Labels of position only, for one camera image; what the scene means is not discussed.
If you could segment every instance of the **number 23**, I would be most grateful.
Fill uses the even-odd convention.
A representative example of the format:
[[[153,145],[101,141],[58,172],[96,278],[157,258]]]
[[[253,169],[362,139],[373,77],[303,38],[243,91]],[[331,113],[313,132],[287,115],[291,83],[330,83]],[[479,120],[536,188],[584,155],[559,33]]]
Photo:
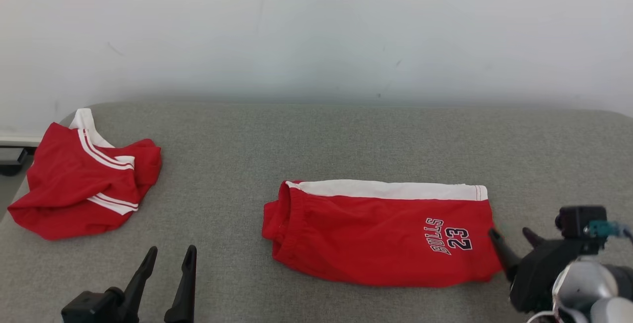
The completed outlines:
[[[462,249],[462,250],[472,250],[473,246],[470,242],[470,239],[465,239],[468,237],[468,231],[466,229],[461,228],[446,228],[445,229],[446,237],[450,239],[446,240],[446,245],[453,249]],[[455,236],[460,236],[462,239],[455,239]]]

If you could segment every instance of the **white wall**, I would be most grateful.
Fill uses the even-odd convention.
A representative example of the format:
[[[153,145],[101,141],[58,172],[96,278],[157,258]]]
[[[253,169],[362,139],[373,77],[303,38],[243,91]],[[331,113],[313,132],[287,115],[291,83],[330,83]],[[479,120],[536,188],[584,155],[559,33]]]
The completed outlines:
[[[0,136],[145,94],[633,115],[633,0],[0,0]]]

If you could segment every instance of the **robotic arm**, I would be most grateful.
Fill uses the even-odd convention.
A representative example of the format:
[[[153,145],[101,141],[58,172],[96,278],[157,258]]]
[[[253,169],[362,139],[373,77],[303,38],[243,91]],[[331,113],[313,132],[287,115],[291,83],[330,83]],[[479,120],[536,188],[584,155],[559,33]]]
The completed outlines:
[[[138,323],[138,306],[145,281],[152,275],[158,248],[152,246],[125,288],[104,293],[84,291],[61,310],[64,323]],[[182,262],[181,283],[165,323],[193,323],[196,296],[196,246],[190,245]]]
[[[546,240],[529,228],[534,248],[518,258],[495,230],[497,256],[511,282],[510,301],[519,312],[536,312],[528,322],[548,317],[556,323],[626,323],[633,321],[633,269],[602,265],[590,259],[609,236],[628,237],[625,226],[606,220],[601,206],[563,207],[556,217],[563,239]]]

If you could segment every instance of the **folded shorts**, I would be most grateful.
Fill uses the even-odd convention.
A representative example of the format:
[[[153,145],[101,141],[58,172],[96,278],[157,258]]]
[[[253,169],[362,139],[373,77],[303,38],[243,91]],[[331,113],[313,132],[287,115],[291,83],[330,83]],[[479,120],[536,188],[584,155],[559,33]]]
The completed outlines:
[[[446,287],[500,271],[482,185],[285,181],[264,206],[275,260],[325,280]]]

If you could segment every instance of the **red jersey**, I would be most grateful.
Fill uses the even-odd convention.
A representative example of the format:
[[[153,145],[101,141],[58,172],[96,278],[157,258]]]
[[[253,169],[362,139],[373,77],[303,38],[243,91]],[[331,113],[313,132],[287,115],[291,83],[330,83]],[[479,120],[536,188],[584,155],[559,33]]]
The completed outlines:
[[[500,271],[482,185],[284,182],[264,206],[273,258],[326,280],[445,287]]]
[[[90,109],[79,109],[71,129],[47,129],[27,172],[30,192],[8,210],[48,240],[111,231],[138,210],[160,168],[152,140],[115,148],[97,133]]]

